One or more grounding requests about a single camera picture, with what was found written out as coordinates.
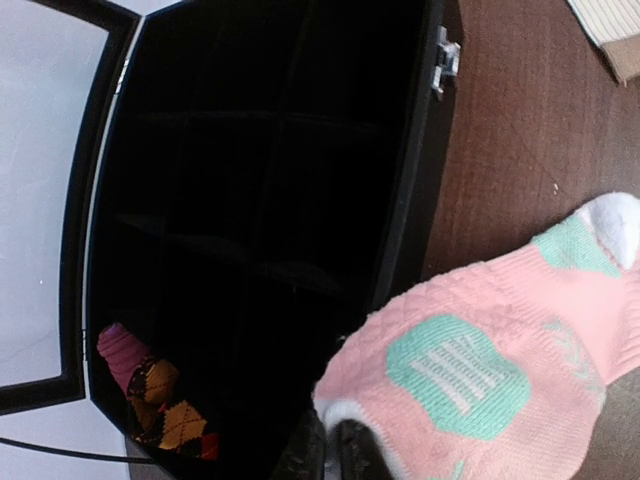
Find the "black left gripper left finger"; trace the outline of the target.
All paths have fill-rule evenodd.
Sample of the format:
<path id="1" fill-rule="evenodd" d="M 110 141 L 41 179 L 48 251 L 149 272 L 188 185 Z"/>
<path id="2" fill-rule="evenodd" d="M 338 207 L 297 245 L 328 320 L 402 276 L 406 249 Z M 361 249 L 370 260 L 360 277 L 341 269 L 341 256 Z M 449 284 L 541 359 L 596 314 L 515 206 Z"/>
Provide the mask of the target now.
<path id="1" fill-rule="evenodd" d="M 302 414 L 273 471 L 274 480 L 323 480 L 326 431 L 310 405 Z"/>

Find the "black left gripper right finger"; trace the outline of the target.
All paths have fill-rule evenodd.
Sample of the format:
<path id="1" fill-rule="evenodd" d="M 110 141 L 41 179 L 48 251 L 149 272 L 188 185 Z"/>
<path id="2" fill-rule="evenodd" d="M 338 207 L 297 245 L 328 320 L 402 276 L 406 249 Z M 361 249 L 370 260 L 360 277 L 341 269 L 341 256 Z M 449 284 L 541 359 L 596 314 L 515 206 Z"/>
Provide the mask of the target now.
<path id="1" fill-rule="evenodd" d="M 338 478 L 342 480 L 392 480 L 373 432 L 355 420 L 342 421 L 335 430 Z"/>

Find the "pink mint patterned sock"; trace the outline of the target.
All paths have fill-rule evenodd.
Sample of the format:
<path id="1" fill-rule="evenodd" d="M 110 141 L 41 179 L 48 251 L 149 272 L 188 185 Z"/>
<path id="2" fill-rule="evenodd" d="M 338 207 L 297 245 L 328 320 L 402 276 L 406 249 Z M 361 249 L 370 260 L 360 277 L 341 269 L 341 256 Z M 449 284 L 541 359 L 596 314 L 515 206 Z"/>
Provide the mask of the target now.
<path id="1" fill-rule="evenodd" d="M 396 479 L 569 479 L 607 387 L 639 365 L 639 201 L 598 196 L 509 254 L 370 314 L 313 392 Z"/>

